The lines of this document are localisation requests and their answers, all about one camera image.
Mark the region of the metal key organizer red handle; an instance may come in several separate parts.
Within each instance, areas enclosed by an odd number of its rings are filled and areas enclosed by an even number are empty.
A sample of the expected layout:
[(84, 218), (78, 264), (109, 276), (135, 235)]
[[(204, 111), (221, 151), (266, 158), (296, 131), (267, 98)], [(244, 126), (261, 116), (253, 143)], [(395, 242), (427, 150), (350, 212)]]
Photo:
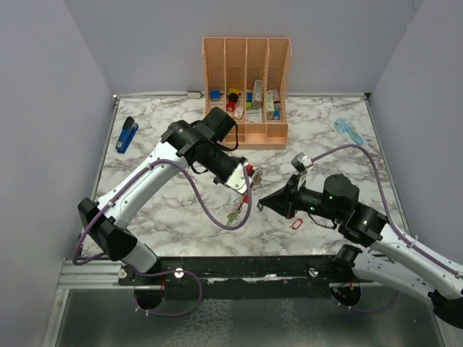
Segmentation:
[[(250, 186), (252, 191), (255, 191), (256, 188), (260, 185), (263, 175), (263, 169), (257, 167), (256, 169), (249, 170), (249, 177), (252, 179)], [(234, 209), (227, 215), (227, 226), (230, 226), (242, 212), (243, 207), (249, 202), (249, 197), (246, 194), (243, 197), (237, 198), (234, 201)]]

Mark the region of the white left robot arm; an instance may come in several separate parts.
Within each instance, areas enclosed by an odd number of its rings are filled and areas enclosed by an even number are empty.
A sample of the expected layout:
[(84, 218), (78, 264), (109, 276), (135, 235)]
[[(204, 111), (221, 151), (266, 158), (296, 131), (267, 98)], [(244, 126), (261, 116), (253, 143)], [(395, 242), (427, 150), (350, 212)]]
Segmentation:
[(96, 201), (85, 198), (79, 203), (84, 231), (77, 244), (91, 237), (110, 260), (135, 269), (142, 284), (154, 284), (160, 275), (158, 256), (128, 231), (129, 224), (158, 190), (177, 174), (187, 175), (194, 163), (212, 173), (214, 183), (251, 198), (252, 166), (246, 158), (230, 156), (230, 149), (221, 144), (236, 130), (236, 121), (219, 107), (202, 120), (170, 124), (151, 154), (123, 182)]

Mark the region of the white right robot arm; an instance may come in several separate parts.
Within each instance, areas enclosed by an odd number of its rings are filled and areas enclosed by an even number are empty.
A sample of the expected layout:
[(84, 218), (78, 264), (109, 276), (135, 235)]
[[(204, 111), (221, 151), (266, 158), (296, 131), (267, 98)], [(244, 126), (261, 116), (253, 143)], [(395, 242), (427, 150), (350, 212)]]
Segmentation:
[(322, 192), (306, 188), (293, 175), (258, 208), (285, 218), (303, 211), (332, 221), (351, 242), (338, 252), (332, 273), (337, 281), (377, 282), (409, 294), (433, 308), (444, 322), (462, 328), (462, 266), (421, 244), (377, 210), (359, 202), (360, 190), (345, 175), (329, 176)]

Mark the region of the red tag with key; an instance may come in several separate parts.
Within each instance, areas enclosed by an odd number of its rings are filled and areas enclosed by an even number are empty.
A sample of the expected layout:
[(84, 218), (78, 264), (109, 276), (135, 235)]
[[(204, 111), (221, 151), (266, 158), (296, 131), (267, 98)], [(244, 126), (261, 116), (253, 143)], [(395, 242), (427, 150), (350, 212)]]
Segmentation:
[(290, 224), (286, 226), (286, 229), (289, 231), (296, 231), (303, 225), (303, 223), (304, 223), (303, 219), (296, 218)]

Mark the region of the green white box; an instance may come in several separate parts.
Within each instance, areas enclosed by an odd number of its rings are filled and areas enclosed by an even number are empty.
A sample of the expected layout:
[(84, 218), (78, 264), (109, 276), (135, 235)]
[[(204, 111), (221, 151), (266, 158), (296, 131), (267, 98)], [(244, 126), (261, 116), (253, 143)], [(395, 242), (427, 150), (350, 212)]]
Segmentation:
[(267, 91), (266, 118), (269, 121), (279, 121), (281, 119), (281, 99), (277, 89)]

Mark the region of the peach plastic desk organizer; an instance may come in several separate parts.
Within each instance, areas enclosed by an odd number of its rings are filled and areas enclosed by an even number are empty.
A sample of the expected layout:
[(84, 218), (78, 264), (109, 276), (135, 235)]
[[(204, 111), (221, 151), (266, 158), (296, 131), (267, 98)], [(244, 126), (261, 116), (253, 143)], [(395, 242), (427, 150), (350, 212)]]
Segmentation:
[[(288, 144), (286, 92), (292, 61), (289, 38), (205, 37), (205, 111), (225, 111), (237, 126), (222, 144), (240, 150), (283, 150)], [(277, 89), (281, 119), (266, 118), (266, 94)]]

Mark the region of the blue stapler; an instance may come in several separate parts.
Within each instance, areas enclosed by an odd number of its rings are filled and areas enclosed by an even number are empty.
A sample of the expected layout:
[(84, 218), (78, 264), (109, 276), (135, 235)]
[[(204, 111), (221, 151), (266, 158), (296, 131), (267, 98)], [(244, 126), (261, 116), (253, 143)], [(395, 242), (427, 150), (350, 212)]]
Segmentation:
[(138, 131), (138, 123), (131, 116), (127, 117), (124, 121), (119, 138), (116, 142), (115, 149), (119, 154), (125, 154), (130, 143), (132, 142), (136, 132)]

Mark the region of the blue packaged correction tape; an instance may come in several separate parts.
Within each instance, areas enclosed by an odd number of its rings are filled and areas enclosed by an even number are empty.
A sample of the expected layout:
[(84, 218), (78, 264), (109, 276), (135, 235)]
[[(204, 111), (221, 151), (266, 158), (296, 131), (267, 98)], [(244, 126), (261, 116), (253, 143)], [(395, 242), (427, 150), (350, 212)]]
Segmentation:
[(355, 129), (352, 122), (345, 118), (338, 118), (333, 122), (333, 128), (349, 143), (363, 146), (365, 140), (362, 135)]

